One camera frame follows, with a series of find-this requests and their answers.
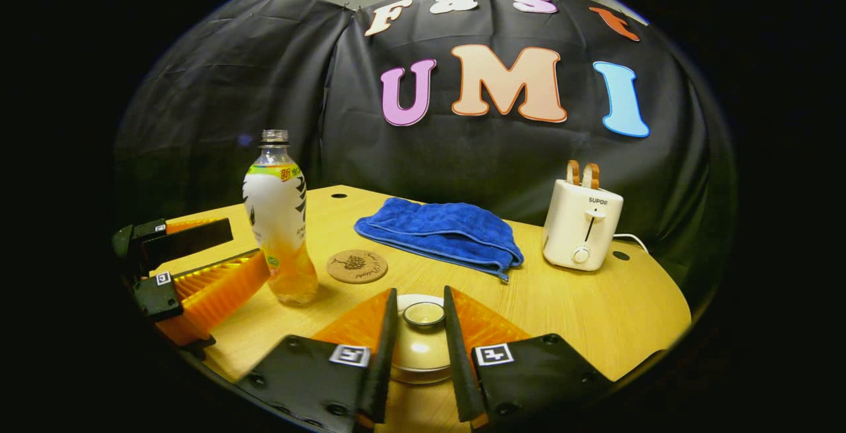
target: plastic bottle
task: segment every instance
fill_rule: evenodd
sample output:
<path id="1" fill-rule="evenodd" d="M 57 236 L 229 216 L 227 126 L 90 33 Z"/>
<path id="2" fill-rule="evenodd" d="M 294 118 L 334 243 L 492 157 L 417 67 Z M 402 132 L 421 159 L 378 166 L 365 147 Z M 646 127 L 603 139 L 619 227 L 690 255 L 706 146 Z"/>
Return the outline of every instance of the plastic bottle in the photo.
<path id="1" fill-rule="evenodd" d="M 263 131 L 259 147 L 243 197 L 270 269 L 267 286 L 283 303 L 309 303 L 317 294 L 317 273 L 305 248 L 305 177 L 288 156 L 288 131 Z"/>

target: folded towel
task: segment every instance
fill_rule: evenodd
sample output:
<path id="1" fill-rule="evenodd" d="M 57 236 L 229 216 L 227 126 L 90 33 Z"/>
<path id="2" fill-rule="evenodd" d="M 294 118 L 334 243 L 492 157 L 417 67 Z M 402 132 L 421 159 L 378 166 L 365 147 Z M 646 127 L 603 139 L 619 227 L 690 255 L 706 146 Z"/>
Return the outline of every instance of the folded towel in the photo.
<path id="1" fill-rule="evenodd" d="M 373 241 L 494 274 L 505 282 L 505 271 L 523 262 L 511 226 L 471 204 L 420 205 L 389 198 L 354 229 Z"/>

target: cork coaster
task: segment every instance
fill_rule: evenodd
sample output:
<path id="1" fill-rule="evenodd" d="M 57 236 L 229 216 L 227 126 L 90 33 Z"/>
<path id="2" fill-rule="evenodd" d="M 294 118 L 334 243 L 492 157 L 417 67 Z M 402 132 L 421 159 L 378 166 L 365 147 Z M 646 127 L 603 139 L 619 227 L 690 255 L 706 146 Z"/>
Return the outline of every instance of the cork coaster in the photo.
<path id="1" fill-rule="evenodd" d="M 339 282 L 364 284 L 384 276 L 387 261 L 372 251 L 350 249 L 330 257 L 326 271 Z"/>

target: white cable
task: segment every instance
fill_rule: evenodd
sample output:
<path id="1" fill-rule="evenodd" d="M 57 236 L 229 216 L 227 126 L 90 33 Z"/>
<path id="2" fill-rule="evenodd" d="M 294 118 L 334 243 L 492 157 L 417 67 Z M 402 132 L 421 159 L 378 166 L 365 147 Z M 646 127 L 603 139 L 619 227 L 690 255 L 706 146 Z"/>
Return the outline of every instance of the white cable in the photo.
<path id="1" fill-rule="evenodd" d="M 618 238 L 618 237 L 634 238 L 634 240 L 637 241 L 638 245 L 640 245 L 640 247 L 642 247 L 643 250 L 646 251 L 646 254 L 649 255 L 649 250 L 646 249 L 646 245 L 643 244 L 643 241 L 641 241 L 640 238 L 635 237 L 635 235 L 632 235 L 632 234 L 629 234 L 629 233 L 616 233 L 616 234 L 614 234 L 614 237 L 615 238 Z"/>

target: white toaster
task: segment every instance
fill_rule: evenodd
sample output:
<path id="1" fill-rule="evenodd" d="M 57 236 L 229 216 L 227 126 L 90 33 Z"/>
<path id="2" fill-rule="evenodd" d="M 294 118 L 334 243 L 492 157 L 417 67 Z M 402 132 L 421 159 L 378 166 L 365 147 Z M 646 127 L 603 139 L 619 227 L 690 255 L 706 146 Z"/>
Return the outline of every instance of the white toaster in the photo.
<path id="1" fill-rule="evenodd" d="M 541 241 L 543 256 L 552 264 L 583 271 L 602 266 L 617 230 L 623 197 L 598 188 L 596 176 L 596 188 L 587 179 L 583 185 L 555 181 Z"/>

